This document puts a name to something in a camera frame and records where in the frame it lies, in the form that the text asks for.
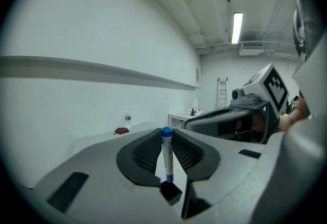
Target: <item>ladder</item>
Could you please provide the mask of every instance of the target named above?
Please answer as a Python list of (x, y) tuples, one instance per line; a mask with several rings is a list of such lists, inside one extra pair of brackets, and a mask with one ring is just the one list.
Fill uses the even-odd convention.
[(227, 96), (228, 96), (228, 78), (225, 81), (218, 78), (217, 81), (217, 94), (215, 109), (221, 109), (227, 107)]

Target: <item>red object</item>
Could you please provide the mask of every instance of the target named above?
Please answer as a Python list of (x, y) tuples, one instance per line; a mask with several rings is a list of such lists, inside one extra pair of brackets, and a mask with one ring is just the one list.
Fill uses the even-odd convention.
[(129, 132), (129, 130), (128, 130), (127, 128), (118, 128), (118, 129), (116, 129), (116, 130), (114, 131), (114, 135), (115, 135), (116, 133), (118, 133), (119, 135), (121, 135), (121, 134), (128, 133), (128, 132)]

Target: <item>person's arm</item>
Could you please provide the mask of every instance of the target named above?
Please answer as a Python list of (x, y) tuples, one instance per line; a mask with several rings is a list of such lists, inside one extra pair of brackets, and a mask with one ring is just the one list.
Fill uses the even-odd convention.
[(288, 116), (279, 117), (278, 131), (286, 131), (296, 121), (305, 119), (308, 116), (308, 107), (304, 98), (299, 97), (295, 110)]

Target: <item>ceiling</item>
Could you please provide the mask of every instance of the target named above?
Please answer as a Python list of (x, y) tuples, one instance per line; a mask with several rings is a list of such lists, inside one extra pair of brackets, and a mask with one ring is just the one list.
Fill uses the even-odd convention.
[(240, 41), (265, 41), (269, 54), (296, 56), (292, 37), (296, 0), (155, 0), (178, 23), (199, 55), (236, 51), (233, 13), (243, 13)]

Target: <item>fluorescent light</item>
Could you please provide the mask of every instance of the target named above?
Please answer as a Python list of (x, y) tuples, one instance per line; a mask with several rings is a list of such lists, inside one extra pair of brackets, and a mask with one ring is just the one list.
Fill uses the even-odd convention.
[(243, 13), (234, 13), (233, 37), (231, 39), (232, 44), (239, 43), (242, 20), (243, 20)]

